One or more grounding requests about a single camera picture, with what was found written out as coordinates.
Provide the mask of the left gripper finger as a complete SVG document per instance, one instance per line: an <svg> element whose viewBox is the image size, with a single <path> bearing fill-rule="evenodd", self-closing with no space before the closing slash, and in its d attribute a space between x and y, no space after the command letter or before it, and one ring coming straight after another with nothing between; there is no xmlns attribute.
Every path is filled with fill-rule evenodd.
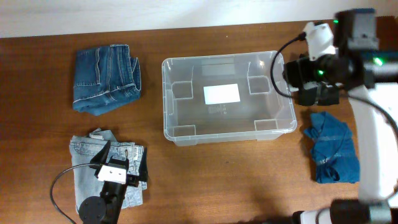
<svg viewBox="0 0 398 224"><path fill-rule="evenodd" d="M107 141L107 143L104 145L102 150L100 150L100 152L97 153L91 159L90 164L99 164L99 165L105 164L105 162L108 158L110 147L111 147L111 141Z"/></svg>
<svg viewBox="0 0 398 224"><path fill-rule="evenodd" d="M139 166L139 180L141 182L147 182L149 178L148 168L147 168L147 148L144 148L141 163Z"/></svg>

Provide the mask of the light blue jeans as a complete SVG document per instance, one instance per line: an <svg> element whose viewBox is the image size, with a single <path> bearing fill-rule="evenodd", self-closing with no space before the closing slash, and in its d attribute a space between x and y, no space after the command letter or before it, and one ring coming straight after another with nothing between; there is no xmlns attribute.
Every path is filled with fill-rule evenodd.
<svg viewBox="0 0 398 224"><path fill-rule="evenodd" d="M139 168L146 161L144 146L134 142L119 142L110 130L100 128L86 136L73 136L69 150L72 156L72 165L87 164L102 150L107 142L111 143L108 157L119 160L129 160L128 174L140 175ZM95 177L95 170L89 167L76 168L74 171L76 208L90 196L98 196L103 183Z"/></svg>

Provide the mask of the teal blue shirt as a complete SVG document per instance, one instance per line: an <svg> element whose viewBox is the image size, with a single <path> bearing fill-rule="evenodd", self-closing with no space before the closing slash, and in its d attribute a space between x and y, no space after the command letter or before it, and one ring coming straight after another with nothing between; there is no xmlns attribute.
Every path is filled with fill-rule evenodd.
<svg viewBox="0 0 398 224"><path fill-rule="evenodd" d="M326 111L310 115L311 126L304 134L313 140L310 150L319 184L359 182L360 165L353 133L346 123Z"/></svg>

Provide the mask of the clear plastic storage bin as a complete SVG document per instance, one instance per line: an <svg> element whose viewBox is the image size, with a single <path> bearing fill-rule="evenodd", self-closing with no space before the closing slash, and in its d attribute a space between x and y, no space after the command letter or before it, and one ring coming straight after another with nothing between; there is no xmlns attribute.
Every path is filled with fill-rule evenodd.
<svg viewBox="0 0 398 224"><path fill-rule="evenodd" d="M167 58L162 62L164 136L177 146L274 140L297 119L275 51ZM236 83L240 102L206 105L204 86Z"/></svg>

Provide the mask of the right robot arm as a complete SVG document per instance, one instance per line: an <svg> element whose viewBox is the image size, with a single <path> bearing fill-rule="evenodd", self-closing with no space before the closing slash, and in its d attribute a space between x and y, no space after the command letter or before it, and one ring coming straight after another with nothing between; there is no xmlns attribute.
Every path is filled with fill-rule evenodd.
<svg viewBox="0 0 398 224"><path fill-rule="evenodd" d="M292 223L397 222L397 52L381 50L374 9L335 14L333 25L309 22L296 36L308 54L285 64L289 89L281 95L302 106L336 105L349 100L358 147L324 113L311 116L316 177L351 182L358 171L354 199L335 199L318 210L295 212Z"/></svg>

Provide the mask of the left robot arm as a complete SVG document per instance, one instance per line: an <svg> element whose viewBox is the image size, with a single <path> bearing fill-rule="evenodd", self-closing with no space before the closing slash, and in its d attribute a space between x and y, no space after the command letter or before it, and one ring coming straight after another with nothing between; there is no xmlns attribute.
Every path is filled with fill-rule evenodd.
<svg viewBox="0 0 398 224"><path fill-rule="evenodd" d="M147 165L139 166L137 174L128 172L129 159L109 157L111 143L108 141L90 161L90 168L95 170L96 180L103 183L98 196L86 198L78 209L83 223L116 224L128 187L138 187L147 182Z"/></svg>

